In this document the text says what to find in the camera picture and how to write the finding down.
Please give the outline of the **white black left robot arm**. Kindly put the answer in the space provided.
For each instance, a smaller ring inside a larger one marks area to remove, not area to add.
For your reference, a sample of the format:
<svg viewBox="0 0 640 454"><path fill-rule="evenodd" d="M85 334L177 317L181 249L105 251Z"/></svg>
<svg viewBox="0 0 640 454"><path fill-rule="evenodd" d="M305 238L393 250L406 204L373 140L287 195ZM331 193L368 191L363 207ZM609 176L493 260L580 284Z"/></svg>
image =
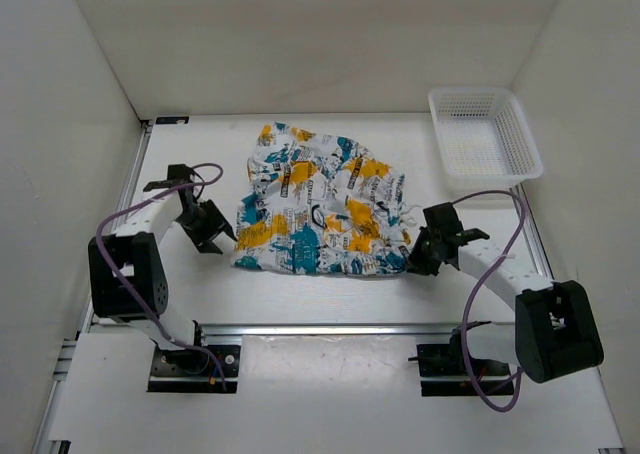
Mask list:
<svg viewBox="0 0 640 454"><path fill-rule="evenodd" d="M176 224L201 254L220 254L216 239L236 239L231 223L204 189L221 179L215 163L172 164L164 179L143 188L142 200L108 216L88 244L94 314L144 333L188 374L206 369L210 351L199 324L169 304L160 244Z"/></svg>

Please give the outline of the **printed white yellow teal shorts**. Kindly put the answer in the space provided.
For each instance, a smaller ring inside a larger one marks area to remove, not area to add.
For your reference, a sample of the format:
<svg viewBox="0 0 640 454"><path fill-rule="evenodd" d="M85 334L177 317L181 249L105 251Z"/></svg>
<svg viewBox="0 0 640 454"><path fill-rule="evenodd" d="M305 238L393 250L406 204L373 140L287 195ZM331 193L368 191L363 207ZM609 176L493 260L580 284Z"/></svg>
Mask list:
<svg viewBox="0 0 640 454"><path fill-rule="evenodd" d="M407 268L414 223L405 175L363 144L274 122L247 160L237 268L383 277Z"/></svg>

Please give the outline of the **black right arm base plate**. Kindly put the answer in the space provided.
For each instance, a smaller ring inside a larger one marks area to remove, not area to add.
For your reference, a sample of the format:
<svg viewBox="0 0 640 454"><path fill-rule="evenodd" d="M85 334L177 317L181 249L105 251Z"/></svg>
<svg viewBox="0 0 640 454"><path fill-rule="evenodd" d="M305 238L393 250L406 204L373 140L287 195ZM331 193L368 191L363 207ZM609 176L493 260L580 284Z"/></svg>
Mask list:
<svg viewBox="0 0 640 454"><path fill-rule="evenodd" d="M464 362L448 344L418 344L407 361L418 366L423 397L475 397L476 391ZM515 375L506 363L471 359L472 372L489 396L515 393Z"/></svg>

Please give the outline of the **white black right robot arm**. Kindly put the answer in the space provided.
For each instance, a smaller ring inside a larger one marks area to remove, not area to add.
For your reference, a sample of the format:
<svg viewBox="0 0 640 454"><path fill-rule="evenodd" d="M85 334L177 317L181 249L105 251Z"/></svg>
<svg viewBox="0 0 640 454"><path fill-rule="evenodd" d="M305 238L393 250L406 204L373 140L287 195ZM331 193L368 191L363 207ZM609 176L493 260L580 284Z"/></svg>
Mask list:
<svg viewBox="0 0 640 454"><path fill-rule="evenodd" d="M447 349L427 360L470 374L484 361L510 364L542 384L604 361L604 349L584 287L526 269L484 231L466 229L450 203L423 211L425 226L408 270L437 275L449 265L488 288L514 313L511 323L472 321L456 327Z"/></svg>

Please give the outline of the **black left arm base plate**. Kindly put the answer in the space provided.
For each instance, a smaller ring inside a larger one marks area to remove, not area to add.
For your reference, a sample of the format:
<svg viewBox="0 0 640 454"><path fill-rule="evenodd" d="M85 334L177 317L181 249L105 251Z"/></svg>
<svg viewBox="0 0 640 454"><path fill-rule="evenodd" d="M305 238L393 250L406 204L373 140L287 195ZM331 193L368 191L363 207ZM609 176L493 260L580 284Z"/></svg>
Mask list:
<svg viewBox="0 0 640 454"><path fill-rule="evenodd" d="M239 384L242 340L240 337L208 337L204 348L218 360L193 352L166 351L155 347L147 391L174 394L235 394Z"/></svg>

